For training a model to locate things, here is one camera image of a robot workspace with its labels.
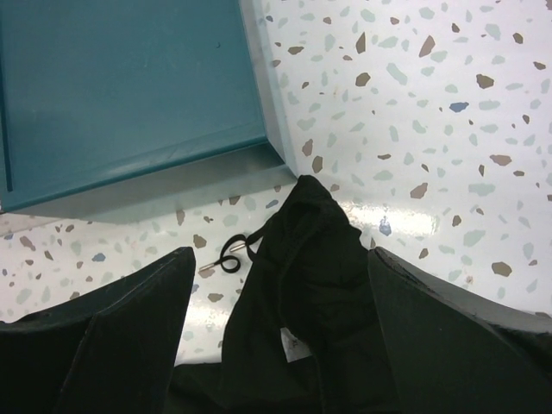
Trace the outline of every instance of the speckled floor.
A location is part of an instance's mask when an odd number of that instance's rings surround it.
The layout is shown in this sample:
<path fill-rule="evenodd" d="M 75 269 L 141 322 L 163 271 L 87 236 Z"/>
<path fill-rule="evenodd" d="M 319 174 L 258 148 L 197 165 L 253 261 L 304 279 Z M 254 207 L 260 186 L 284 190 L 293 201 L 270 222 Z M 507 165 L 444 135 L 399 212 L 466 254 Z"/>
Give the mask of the speckled floor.
<path fill-rule="evenodd" d="M 552 315 L 552 3 L 262 0 L 298 173 L 416 266 Z M 0 318 L 67 301 L 177 246 L 209 263 L 291 187 L 130 225 L 3 216 Z M 218 361 L 248 266 L 196 277 L 178 361 Z"/>

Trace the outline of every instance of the drawstring cord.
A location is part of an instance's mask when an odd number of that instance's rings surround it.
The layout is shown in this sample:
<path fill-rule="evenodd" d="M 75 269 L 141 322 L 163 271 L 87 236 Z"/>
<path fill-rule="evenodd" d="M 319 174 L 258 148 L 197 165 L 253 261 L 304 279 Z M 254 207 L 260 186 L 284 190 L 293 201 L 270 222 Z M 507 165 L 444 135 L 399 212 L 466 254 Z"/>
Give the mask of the drawstring cord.
<path fill-rule="evenodd" d="M 241 248 L 246 248 L 248 251 L 249 259 L 251 261 L 254 261 L 256 252 L 254 252 L 251 249 L 251 245 L 255 244 L 265 234 L 265 228 L 267 226 L 267 223 L 265 223 L 264 226 L 262 226 L 260 229 L 258 229 L 251 235 L 248 235 L 248 236 L 234 235 L 230 237 L 228 241 L 224 243 L 223 249 L 221 250 L 221 254 L 218 260 L 210 263 L 209 265 L 200 267 L 199 272 L 202 272 L 204 270 L 209 270 L 212 267 L 216 267 L 216 266 L 220 266 L 223 269 L 223 271 L 226 273 L 236 273 L 238 270 L 240 270 L 240 268 L 242 267 L 242 263 L 240 262 L 240 259 L 237 256 L 234 256 L 232 254 L 226 254 L 227 250 L 229 250 L 230 253 L 234 253 L 235 251 L 240 250 Z M 241 243 L 236 246 L 233 246 L 237 242 L 241 242 Z M 226 267 L 224 263 L 231 260 L 235 262 L 235 266 Z"/>

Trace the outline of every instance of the white tag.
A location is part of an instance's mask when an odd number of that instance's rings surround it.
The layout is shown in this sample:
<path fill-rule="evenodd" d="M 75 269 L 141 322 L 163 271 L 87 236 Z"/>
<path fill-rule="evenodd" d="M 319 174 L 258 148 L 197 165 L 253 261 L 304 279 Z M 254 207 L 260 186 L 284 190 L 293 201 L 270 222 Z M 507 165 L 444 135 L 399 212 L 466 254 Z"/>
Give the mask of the white tag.
<path fill-rule="evenodd" d="M 294 362 L 311 356 L 309 347 L 293 336 L 288 328 L 282 328 L 280 333 L 282 335 L 282 346 L 284 347 L 285 358 L 288 362 Z"/>

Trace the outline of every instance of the black fabric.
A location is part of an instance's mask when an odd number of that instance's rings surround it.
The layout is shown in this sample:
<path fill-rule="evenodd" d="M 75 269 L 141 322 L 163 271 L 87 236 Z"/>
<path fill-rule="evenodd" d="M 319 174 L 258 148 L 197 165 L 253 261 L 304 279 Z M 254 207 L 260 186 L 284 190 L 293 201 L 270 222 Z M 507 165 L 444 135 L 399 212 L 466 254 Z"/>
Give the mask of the black fabric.
<path fill-rule="evenodd" d="M 383 248 L 370 252 L 369 269 L 405 412 L 552 412 L 552 320 L 481 298 Z"/>
<path fill-rule="evenodd" d="M 191 294 L 181 248 L 72 301 L 0 323 L 0 413 L 162 412 Z"/>
<path fill-rule="evenodd" d="M 222 363 L 176 367 L 165 413 L 398 411 L 361 232 L 301 177 L 262 234 Z M 313 356 L 288 363 L 283 327 Z"/>

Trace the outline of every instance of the terrazzo floor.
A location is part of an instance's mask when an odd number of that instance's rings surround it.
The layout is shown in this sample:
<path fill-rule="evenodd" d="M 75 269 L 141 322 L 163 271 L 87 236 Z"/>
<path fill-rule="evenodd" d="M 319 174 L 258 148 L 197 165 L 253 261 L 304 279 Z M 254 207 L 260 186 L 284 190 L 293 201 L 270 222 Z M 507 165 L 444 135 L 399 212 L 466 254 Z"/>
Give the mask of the terrazzo floor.
<path fill-rule="evenodd" d="M 257 64 L 283 105 L 294 168 L 332 191 L 363 244 L 552 315 L 552 3 L 262 0 L 256 19 Z M 290 189 L 126 225 L 2 216 L 0 319 L 76 298 L 178 246 L 207 264 Z M 243 264 L 196 276 L 178 362 L 220 360 Z"/>

